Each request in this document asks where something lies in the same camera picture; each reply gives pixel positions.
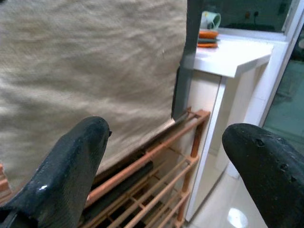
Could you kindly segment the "wooden slatted rack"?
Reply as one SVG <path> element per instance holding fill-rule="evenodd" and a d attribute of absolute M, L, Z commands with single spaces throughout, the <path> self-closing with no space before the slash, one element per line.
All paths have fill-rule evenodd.
<path fill-rule="evenodd" d="M 99 174 L 77 228 L 181 228 L 208 111 L 185 121 Z"/>

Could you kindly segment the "narrow white counter cabinet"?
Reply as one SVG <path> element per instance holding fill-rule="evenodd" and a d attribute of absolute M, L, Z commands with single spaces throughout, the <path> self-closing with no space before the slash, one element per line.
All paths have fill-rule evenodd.
<path fill-rule="evenodd" d="M 210 112 L 199 145 L 184 218 L 190 221 L 212 188 L 238 172 L 221 136 L 234 123 L 259 125 L 283 63 L 288 42 L 219 35 L 217 48 L 198 48 L 188 103 Z"/>

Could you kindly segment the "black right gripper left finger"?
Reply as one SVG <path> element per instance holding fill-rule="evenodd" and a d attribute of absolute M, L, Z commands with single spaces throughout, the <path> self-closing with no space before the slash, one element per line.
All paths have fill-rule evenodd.
<path fill-rule="evenodd" d="M 61 136 L 30 181 L 0 206 L 0 228 L 77 228 L 111 133 L 104 118 L 91 116 Z"/>

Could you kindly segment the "aluminium framed window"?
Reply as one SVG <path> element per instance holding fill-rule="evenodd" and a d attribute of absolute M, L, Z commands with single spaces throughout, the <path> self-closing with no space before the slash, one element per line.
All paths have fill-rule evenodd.
<path fill-rule="evenodd" d="M 283 33 L 299 0 L 204 0 L 202 9 L 219 13 L 219 27 Z"/>

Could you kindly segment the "glass sliding door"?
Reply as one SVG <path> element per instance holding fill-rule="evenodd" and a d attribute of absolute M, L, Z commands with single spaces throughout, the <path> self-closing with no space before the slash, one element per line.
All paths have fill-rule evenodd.
<path fill-rule="evenodd" d="M 263 128 L 304 153 L 304 26 L 287 62 Z"/>

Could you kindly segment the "beige cloth fridge cover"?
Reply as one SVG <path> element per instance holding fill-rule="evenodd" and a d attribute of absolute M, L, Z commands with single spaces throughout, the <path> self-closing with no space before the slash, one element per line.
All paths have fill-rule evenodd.
<path fill-rule="evenodd" d="M 173 124 L 187 0 L 0 0 L 0 163 L 24 185 L 89 116 L 113 132 L 99 171 Z"/>

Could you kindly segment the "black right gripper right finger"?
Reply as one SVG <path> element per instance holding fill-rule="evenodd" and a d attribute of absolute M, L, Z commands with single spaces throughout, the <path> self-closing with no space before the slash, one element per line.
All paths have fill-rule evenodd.
<path fill-rule="evenodd" d="M 228 126 L 222 144 L 267 227 L 304 228 L 304 155 L 248 123 Z"/>

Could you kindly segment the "pale green mug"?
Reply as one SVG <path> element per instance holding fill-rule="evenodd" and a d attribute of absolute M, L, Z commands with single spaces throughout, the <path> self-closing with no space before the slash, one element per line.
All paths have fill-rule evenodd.
<path fill-rule="evenodd" d="M 221 23 L 221 15 L 219 13 L 203 11 L 201 15 L 201 29 L 217 29 Z"/>

